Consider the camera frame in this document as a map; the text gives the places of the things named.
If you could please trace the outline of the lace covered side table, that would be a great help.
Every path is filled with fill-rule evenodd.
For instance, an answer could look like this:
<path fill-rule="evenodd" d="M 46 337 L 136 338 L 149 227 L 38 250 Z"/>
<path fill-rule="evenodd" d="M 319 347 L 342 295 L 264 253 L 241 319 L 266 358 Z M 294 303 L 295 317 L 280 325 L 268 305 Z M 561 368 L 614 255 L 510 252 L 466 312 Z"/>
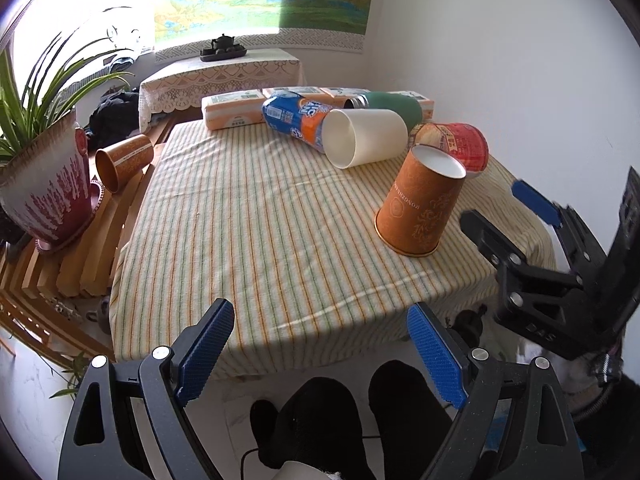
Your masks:
<path fill-rule="evenodd" d="M 149 128 L 157 114 L 199 108 L 206 96 L 303 84 L 306 84 L 303 62 L 282 49 L 254 49 L 242 58 L 216 62 L 186 58 L 141 81 L 139 129 Z"/>

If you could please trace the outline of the striped yellow tablecloth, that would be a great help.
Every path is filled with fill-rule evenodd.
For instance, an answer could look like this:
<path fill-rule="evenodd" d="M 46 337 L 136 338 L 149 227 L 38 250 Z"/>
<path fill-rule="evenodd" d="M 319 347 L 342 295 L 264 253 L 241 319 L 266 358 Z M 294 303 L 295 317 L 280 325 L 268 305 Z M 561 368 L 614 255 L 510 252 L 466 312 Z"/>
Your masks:
<path fill-rule="evenodd" d="M 263 125 L 175 126 L 111 292 L 116 359 L 172 344 L 219 298 L 224 377 L 329 365 L 405 335 L 408 307 L 444 323 L 494 299 L 494 268 L 450 220 L 433 255 L 398 255 L 374 216 L 400 158 L 347 170 Z"/>

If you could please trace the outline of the green mountain landscape tapestry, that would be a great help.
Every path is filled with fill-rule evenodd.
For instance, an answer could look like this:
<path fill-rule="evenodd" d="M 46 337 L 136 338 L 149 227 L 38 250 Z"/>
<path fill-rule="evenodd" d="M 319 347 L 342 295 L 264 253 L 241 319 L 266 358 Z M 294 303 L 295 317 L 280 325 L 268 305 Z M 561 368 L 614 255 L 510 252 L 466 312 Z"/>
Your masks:
<path fill-rule="evenodd" d="M 153 47 L 185 48 L 220 35 L 259 46 L 360 50 L 372 0 L 144 0 Z"/>

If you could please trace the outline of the black bag on floor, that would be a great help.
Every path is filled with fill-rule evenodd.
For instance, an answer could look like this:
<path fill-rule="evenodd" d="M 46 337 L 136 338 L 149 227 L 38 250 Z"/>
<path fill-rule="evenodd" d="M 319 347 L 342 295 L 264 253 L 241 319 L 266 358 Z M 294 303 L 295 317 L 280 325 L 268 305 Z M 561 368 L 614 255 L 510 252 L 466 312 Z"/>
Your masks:
<path fill-rule="evenodd" d="M 88 149 L 99 148 L 125 140 L 139 127 L 139 92 L 119 90 L 104 96 L 89 118 L 86 137 Z"/>

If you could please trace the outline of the red white flower pot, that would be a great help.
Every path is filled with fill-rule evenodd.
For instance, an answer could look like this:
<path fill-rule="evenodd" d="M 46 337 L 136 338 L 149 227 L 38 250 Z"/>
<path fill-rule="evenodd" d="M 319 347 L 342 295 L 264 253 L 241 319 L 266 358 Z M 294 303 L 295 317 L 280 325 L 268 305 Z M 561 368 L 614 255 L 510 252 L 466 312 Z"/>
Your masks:
<path fill-rule="evenodd" d="M 69 110 L 1 170 L 1 205 L 37 249 L 52 254 L 88 228 L 104 197 L 90 177 L 85 131 Z"/>

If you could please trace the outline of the wooden slatted bench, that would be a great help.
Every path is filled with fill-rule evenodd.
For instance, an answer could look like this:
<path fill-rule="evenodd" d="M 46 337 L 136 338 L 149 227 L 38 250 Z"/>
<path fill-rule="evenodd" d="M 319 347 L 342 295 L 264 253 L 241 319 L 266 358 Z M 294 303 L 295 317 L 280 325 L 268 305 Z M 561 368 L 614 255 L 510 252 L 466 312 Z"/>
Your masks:
<path fill-rule="evenodd" d="M 1 326 L 62 367 L 78 354 L 114 358 L 111 337 L 89 314 L 111 291 L 120 251 L 128 243 L 146 189 L 177 123 L 174 114 L 149 131 L 154 159 L 122 192 L 105 192 L 94 219 L 73 244 L 43 255 L 30 242 L 14 258 L 1 252 Z"/>

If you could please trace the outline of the orange tissue pack middle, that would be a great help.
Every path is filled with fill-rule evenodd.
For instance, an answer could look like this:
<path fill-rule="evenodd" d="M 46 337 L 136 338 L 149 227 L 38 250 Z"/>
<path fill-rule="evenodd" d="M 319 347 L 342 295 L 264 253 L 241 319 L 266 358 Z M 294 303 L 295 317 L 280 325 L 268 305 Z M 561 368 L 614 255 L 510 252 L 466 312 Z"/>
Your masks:
<path fill-rule="evenodd" d="M 368 92 L 363 88 L 346 88 L 346 87 L 313 87 L 313 86 L 294 86 L 294 87 L 273 87 L 262 89 L 262 94 L 266 99 L 272 96 L 289 96 L 297 94 L 308 101 L 316 101 L 331 106 L 343 107 L 345 102 Z"/>

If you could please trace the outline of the red instant noodle bowl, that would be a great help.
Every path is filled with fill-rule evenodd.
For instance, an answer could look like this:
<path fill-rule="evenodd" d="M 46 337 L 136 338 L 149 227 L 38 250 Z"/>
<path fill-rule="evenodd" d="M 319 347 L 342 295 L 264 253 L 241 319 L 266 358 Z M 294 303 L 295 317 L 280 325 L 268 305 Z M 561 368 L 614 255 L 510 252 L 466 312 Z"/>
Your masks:
<path fill-rule="evenodd" d="M 416 132 L 414 143 L 448 153 L 462 163 L 470 178 L 478 177 L 488 166 L 489 148 L 484 134 L 463 122 L 429 122 Z"/>

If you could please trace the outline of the orange tissue pack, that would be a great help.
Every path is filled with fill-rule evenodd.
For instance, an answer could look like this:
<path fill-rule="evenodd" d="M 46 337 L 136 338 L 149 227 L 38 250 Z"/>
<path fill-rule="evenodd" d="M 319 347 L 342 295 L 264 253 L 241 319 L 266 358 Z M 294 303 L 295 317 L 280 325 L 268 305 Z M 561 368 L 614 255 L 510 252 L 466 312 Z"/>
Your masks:
<path fill-rule="evenodd" d="M 396 91 L 401 96 L 410 96 L 418 101 L 422 110 L 422 122 L 430 122 L 434 116 L 435 102 L 423 94 L 415 91 Z"/>
<path fill-rule="evenodd" d="M 346 87 L 313 87 L 313 86 L 294 86 L 294 87 L 273 87 L 262 89 L 262 94 L 266 99 L 272 96 L 289 96 L 297 94 L 308 101 L 316 101 L 331 106 L 343 107 L 345 102 L 368 92 L 363 88 L 346 88 Z"/>
<path fill-rule="evenodd" d="M 264 121 L 262 104 L 266 98 L 259 89 L 206 96 L 202 115 L 208 130 L 250 126 Z"/>

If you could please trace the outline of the white plastic cup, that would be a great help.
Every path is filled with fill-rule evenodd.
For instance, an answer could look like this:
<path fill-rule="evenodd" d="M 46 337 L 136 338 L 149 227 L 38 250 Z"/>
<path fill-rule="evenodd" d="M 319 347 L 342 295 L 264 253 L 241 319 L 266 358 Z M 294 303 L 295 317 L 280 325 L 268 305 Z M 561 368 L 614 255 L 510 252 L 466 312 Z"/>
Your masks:
<path fill-rule="evenodd" d="M 348 169 L 401 155 L 408 130 L 392 110 L 331 110 L 323 119 L 321 140 L 329 162 Z"/>

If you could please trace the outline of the person's dark trousers legs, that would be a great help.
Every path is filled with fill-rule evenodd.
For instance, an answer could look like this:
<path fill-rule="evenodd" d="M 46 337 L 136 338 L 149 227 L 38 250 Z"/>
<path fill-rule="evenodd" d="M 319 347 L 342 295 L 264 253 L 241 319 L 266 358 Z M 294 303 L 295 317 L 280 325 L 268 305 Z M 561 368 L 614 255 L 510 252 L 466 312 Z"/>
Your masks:
<path fill-rule="evenodd" d="M 368 403 L 382 445 L 386 479 L 420 479 L 444 443 L 452 419 L 415 367 L 398 360 L 372 375 Z M 372 479 L 357 403 L 329 377 L 305 382 L 277 408 L 262 399 L 250 408 L 250 428 L 263 465 L 299 462 L 343 479 Z"/>

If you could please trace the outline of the brown patterned paper cup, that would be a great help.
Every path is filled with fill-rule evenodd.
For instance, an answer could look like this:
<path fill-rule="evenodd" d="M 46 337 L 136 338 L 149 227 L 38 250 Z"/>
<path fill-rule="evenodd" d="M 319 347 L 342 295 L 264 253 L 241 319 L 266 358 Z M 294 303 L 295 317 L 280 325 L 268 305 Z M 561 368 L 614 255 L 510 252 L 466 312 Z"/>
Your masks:
<path fill-rule="evenodd" d="M 434 252 L 465 179 L 465 168 L 451 155 L 427 145 L 410 148 L 374 217 L 380 239 L 409 257 Z"/>

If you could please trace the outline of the orange tissue pack right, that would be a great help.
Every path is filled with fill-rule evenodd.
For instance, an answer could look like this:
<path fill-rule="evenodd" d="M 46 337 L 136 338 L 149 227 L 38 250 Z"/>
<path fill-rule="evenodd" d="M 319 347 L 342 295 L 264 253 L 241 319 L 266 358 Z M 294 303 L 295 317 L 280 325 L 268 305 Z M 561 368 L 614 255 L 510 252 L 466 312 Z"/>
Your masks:
<path fill-rule="evenodd" d="M 423 94 L 415 91 L 396 91 L 401 96 L 410 96 L 418 101 L 422 110 L 422 122 L 430 122 L 434 116 L 435 102 Z"/>

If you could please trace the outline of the green spider plant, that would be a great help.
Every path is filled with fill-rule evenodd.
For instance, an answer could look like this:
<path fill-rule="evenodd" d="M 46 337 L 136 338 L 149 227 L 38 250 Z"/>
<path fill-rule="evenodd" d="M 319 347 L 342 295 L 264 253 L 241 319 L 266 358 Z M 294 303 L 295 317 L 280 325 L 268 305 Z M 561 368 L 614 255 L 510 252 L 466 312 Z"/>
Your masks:
<path fill-rule="evenodd" d="M 1 166 L 21 155 L 30 144 L 54 125 L 89 91 L 112 79 L 124 81 L 119 73 L 108 72 L 84 82 L 66 93 L 65 87 L 87 66 L 122 52 L 121 48 L 96 50 L 107 38 L 93 39 L 73 52 L 67 45 L 74 36 L 55 35 L 43 48 L 30 69 L 25 83 L 15 79 L 9 48 L 1 51 Z"/>

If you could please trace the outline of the blue orange snack pack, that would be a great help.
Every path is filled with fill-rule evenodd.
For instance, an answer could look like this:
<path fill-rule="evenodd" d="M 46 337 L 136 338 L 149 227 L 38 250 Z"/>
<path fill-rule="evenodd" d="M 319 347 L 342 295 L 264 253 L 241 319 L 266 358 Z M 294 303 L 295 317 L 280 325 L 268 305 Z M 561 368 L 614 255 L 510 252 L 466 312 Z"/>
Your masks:
<path fill-rule="evenodd" d="M 262 103 L 262 117 L 275 132 L 302 141 L 323 153 L 322 124 L 333 110 L 330 104 L 295 92 L 276 93 Z"/>

